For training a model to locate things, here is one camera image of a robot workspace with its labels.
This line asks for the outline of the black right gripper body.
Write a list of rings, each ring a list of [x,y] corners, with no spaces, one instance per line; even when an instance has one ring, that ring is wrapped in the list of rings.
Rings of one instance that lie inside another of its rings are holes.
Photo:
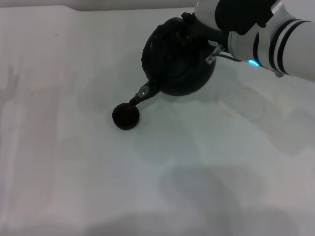
[[[221,44],[228,51],[228,33],[216,30],[201,23],[196,17],[190,27],[190,38],[193,40],[204,39]]]

